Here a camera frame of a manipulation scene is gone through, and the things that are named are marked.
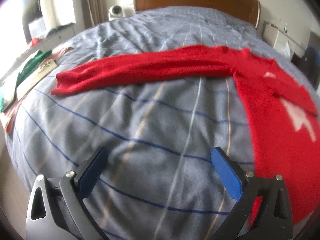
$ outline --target wooden floor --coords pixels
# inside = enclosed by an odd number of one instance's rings
[[[0,153],[0,206],[17,233],[26,239],[26,215],[30,192],[12,166],[7,147]]]

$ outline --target bed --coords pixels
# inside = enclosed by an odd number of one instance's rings
[[[235,204],[213,171],[210,150],[220,146],[243,169],[254,171],[247,117],[232,77],[57,97],[50,94],[56,73],[102,57],[199,43],[249,47],[275,58],[307,88],[318,111],[320,100],[304,75],[261,40],[257,0],[135,0],[135,8],[132,17],[103,23],[68,41],[74,49],[21,105],[13,132],[5,138],[8,151],[31,190],[37,175],[62,176],[105,146],[108,164],[84,203],[110,239],[207,239]],[[177,171],[183,151],[183,168]]]

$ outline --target silver bolt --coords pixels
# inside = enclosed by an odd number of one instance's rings
[[[282,176],[281,176],[281,175],[279,175],[279,174],[278,174],[278,175],[276,175],[276,179],[277,179],[277,180],[283,180]]]
[[[253,177],[253,172],[252,172],[252,171],[246,171],[246,172],[245,172],[245,175],[246,175],[248,178],[252,178],[252,177]]]
[[[75,174],[74,171],[67,171],[66,177],[70,178],[70,177],[72,177],[74,174]]]
[[[37,181],[41,181],[41,180],[43,180],[43,178],[44,178],[44,176],[43,176],[42,174],[40,174],[40,175],[38,175],[38,176],[36,177],[36,180],[37,180]]]

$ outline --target blue gripper pad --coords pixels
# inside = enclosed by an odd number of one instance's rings
[[[227,155],[220,147],[215,147],[211,151],[211,163],[218,173],[223,185],[225,186],[229,196],[239,201],[242,195],[242,183],[235,174],[230,164],[226,160]]]
[[[87,166],[78,182],[77,197],[80,200],[89,197],[96,185],[102,171],[108,162],[109,152],[105,147],[101,147],[91,163]]]

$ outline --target red sweater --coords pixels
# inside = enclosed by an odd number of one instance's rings
[[[57,74],[53,95],[71,95],[106,86],[183,77],[233,76],[244,104],[256,175],[281,174],[288,187],[294,223],[320,201],[320,128],[308,92],[274,59],[249,49],[203,45],[95,60]]]

